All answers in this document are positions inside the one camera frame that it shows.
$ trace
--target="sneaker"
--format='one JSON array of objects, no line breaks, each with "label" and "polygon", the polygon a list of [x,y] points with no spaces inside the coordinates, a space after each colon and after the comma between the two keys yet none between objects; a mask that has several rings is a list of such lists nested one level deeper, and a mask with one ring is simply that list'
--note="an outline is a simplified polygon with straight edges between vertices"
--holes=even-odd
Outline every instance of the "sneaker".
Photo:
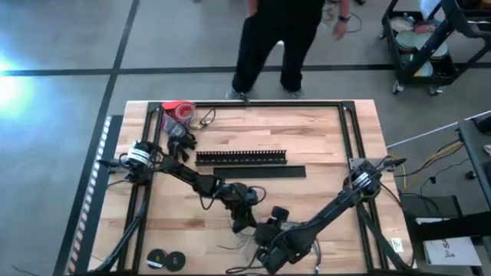
[{"label": "sneaker", "polygon": [[233,87],[230,87],[230,90],[225,93],[225,98],[227,100],[243,100],[246,104],[250,103],[246,93],[237,92]]},{"label": "sneaker", "polygon": [[305,91],[301,88],[297,91],[288,92],[288,94],[294,99],[302,99],[303,97],[305,97]]}]

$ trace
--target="wooden table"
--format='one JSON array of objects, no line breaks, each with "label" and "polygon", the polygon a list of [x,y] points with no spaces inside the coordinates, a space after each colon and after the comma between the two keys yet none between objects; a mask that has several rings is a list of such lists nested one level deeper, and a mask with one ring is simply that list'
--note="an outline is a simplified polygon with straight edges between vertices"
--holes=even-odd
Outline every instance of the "wooden table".
[{"label": "wooden table", "polygon": [[[372,100],[356,100],[358,121],[367,157],[381,158],[387,154],[381,126]],[[126,153],[134,140],[141,138],[147,102],[128,102],[117,142],[116,156]],[[199,109],[203,115],[208,109]],[[351,143],[354,145],[351,127]],[[306,165],[306,179],[234,179],[248,186],[263,186],[268,195],[255,206],[254,216],[265,221],[275,205],[290,211],[289,219],[309,220],[341,190],[348,174],[347,157],[338,111],[332,107],[247,107],[219,108],[216,119],[204,131],[194,132],[196,150],[288,150],[289,165]],[[160,139],[165,149],[166,135]],[[200,173],[211,173],[211,167],[194,166],[195,154],[186,163]],[[123,176],[111,177],[110,182]],[[385,172],[382,182],[397,194],[392,173]],[[187,184],[172,176],[157,173],[154,177],[145,239],[140,263],[141,274],[175,274],[166,269],[153,270],[146,264],[147,254],[162,248],[167,252],[182,251],[186,266],[181,274],[223,274],[227,268],[247,265],[254,246],[227,250],[217,245],[236,247],[243,241],[229,227],[229,212],[221,202],[209,211],[202,210],[198,195]],[[106,191],[101,219],[94,239],[89,268],[97,267],[120,239],[127,214],[131,187],[112,186]],[[409,262],[413,254],[403,213],[387,191],[377,197],[382,232],[390,242],[400,238]],[[135,236],[130,243],[127,267],[130,268]],[[364,273],[366,266],[359,226],[354,209],[347,210],[318,236],[322,250],[321,273]],[[377,251],[371,240],[376,264]],[[279,273],[311,273],[315,263],[313,252],[295,265],[287,264]]]}]

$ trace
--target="person's hand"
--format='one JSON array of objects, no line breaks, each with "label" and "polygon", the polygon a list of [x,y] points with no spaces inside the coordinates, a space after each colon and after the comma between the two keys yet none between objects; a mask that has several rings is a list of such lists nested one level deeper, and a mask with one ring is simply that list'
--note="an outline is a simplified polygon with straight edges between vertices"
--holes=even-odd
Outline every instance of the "person's hand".
[{"label": "person's hand", "polygon": [[334,27],[334,30],[332,30],[332,35],[334,35],[336,41],[344,37],[344,34],[346,34],[347,29],[348,29],[348,25],[345,22],[338,21],[338,23]]}]

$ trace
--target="concrete floor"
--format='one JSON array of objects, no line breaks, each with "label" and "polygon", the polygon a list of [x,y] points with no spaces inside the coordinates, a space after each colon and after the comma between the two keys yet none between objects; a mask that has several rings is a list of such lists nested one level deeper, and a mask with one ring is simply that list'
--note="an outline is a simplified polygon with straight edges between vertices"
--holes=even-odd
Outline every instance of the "concrete floor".
[{"label": "concrete floor", "polygon": [[[1,1],[0,70],[112,68],[131,3]],[[387,45],[377,39],[388,3],[353,4],[363,21],[361,31],[335,43],[329,30],[320,29],[305,63],[389,64]],[[400,9],[417,9],[416,2],[401,5]],[[245,13],[242,0],[141,0],[121,67],[233,66]],[[350,28],[356,24],[353,20]],[[481,41],[453,34],[449,45],[454,60],[464,62],[479,50]],[[281,57],[278,46],[268,64],[281,64]],[[487,55],[483,61],[490,59]],[[489,88],[478,83],[486,82],[490,73],[491,69],[472,69],[438,97],[429,97],[420,87],[393,96],[392,71],[305,72],[303,87],[308,99],[375,99],[385,140],[391,144],[488,110]],[[21,275],[12,265],[52,274],[108,79],[0,77],[0,274]],[[122,114],[128,100],[222,99],[231,79],[232,73],[119,76],[108,114]],[[277,72],[261,74],[255,97],[285,98],[278,79]],[[407,156],[408,170],[414,169],[454,137],[446,131],[393,151]],[[427,175],[465,158],[464,151],[460,154]],[[486,210],[479,185],[462,179],[468,169],[469,163],[449,171],[441,183],[426,187],[425,195],[457,194],[465,213]]]}]

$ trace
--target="cart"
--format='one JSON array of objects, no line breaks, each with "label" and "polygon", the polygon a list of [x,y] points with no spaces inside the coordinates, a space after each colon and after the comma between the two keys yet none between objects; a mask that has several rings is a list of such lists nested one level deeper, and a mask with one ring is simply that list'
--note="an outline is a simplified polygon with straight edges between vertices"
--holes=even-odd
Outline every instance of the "cart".
[{"label": "cart", "polygon": [[[416,21],[423,21],[423,14],[417,11],[394,11],[397,3],[398,0],[392,0],[389,4],[382,18],[382,29],[380,33],[380,39],[387,39],[389,52],[397,76],[392,89],[393,94],[404,91],[406,85],[426,85],[430,87],[429,92],[431,96],[441,94],[445,87],[451,85],[472,64],[475,64],[490,50],[491,31],[488,31],[487,28],[491,24],[483,22],[491,21],[491,11],[463,9],[460,7],[460,0],[441,0],[440,4],[431,12],[428,19],[433,19],[434,15],[443,8],[446,17],[445,20],[441,22],[420,51],[414,54],[412,61],[404,64],[401,56],[402,53],[397,47],[397,32],[390,26],[390,20],[395,17],[410,16]],[[453,63],[450,53],[441,60],[431,60],[431,55],[454,31],[461,32],[468,38],[482,38],[485,41],[485,45],[465,64],[458,67]],[[429,77],[415,76],[427,61],[430,61],[433,66],[433,74]]]}]

